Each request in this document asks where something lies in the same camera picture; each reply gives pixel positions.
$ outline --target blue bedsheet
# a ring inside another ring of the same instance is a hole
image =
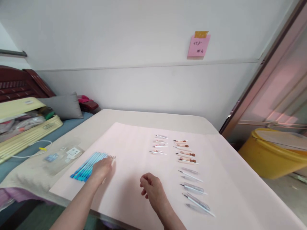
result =
[[[49,140],[55,141],[59,137],[63,136],[65,133],[69,132],[73,128],[77,127],[79,124],[93,116],[91,113],[82,112],[83,119],[70,119],[63,121],[63,125],[55,130],[54,132],[50,133],[49,135],[45,136],[41,140]],[[16,156],[24,157],[30,156],[38,152],[38,147],[45,147],[49,145],[48,142],[38,142],[34,145],[29,146],[25,150],[21,151],[20,153],[16,154]],[[4,163],[0,164],[0,183],[4,180],[4,178],[12,171],[15,167],[20,165],[22,162],[27,160],[27,158],[10,158],[9,160],[5,161]],[[23,204],[21,203],[13,203],[7,209],[0,212],[0,226]]]

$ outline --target pink sticky note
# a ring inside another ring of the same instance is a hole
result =
[[[211,35],[207,35],[206,38],[195,38],[192,36],[188,57],[203,57],[206,54],[206,50],[210,41]]]

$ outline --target wall molding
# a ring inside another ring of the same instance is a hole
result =
[[[111,67],[89,67],[89,68],[63,68],[63,69],[43,69],[36,72],[59,72],[59,71],[80,71],[80,70],[101,70],[101,69],[131,69],[131,68],[151,68],[151,67],[169,67],[169,66],[192,66],[192,65],[224,65],[224,64],[244,64],[244,63],[258,63],[260,59],[232,59],[208,62],[190,62],[190,63],[159,63],[152,65],[137,65],[137,66],[111,66]]]

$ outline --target yellow tape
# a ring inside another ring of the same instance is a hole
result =
[[[195,31],[195,38],[206,38],[209,31]]]

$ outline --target pink cloth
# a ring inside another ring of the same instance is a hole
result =
[[[47,204],[53,204],[48,200],[45,200],[39,196],[34,195],[33,193],[24,190],[22,188],[1,188],[0,189],[0,207],[5,205],[11,198],[17,202],[24,200],[42,200]]]
[[[78,95],[78,102],[79,103],[84,103],[84,102],[88,102],[88,101],[93,101],[92,99],[89,99],[87,96],[85,95]]]

